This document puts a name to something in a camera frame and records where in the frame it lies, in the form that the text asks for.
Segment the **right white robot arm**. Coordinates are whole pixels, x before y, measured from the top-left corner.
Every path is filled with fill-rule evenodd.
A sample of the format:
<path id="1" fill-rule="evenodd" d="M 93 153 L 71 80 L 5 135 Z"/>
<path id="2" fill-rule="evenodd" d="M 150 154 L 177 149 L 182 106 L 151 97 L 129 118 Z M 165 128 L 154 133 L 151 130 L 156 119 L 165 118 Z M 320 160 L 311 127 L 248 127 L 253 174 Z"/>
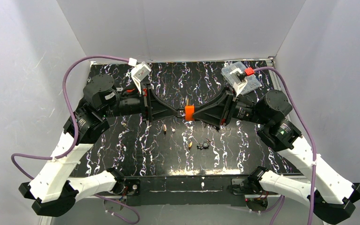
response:
<path id="1" fill-rule="evenodd" d="M 236 195 L 250 192 L 275 192 L 308 207 L 322 221 L 336 225 L 348 219 L 360 200 L 360 183 L 342 177 L 320 155 L 286 116 L 292 110 L 287 96 L 279 90 L 268 91 L 258 102 L 236 95 L 225 88 L 202 106 L 185 107 L 185 119 L 202 121 L 215 128 L 235 118 L 261 126 L 257 135 L 274 152 L 290 161 L 306 176 L 308 182 L 296 181 L 257 167 L 246 180 L 231 185 Z"/>

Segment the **orange black padlock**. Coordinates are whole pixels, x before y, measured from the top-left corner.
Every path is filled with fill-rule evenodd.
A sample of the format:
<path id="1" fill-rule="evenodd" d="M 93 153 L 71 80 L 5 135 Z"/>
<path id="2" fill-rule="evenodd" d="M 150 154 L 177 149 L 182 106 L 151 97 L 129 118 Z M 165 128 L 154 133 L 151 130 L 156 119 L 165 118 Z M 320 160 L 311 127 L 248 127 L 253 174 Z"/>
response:
<path id="1" fill-rule="evenodd" d="M 194 105 L 186 105 L 184 109 L 179 109 L 178 112 L 184 112 L 183 114 L 178 114 L 176 117 L 181 118 L 185 121 L 195 121 L 193 115 L 195 113 Z"/>

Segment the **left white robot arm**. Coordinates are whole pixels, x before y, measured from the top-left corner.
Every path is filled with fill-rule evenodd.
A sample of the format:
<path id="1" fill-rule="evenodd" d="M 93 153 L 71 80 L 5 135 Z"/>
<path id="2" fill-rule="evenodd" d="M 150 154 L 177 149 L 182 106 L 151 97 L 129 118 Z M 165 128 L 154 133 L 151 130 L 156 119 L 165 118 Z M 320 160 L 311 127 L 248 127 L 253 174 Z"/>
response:
<path id="1" fill-rule="evenodd" d="M 83 198 L 101 192 L 123 193 L 125 177 L 115 168 L 80 179 L 70 175 L 81 157 L 109 129 L 109 118 L 133 114 L 140 115 L 144 122 L 154 122 L 174 117 L 178 112 L 161 100 L 148 82 L 142 82 L 141 90 L 129 87 L 118 91 L 110 75 L 90 79 L 52 156 L 32 181 L 19 186 L 23 197 L 33 201 L 32 209 L 37 215 L 59 217 Z"/>

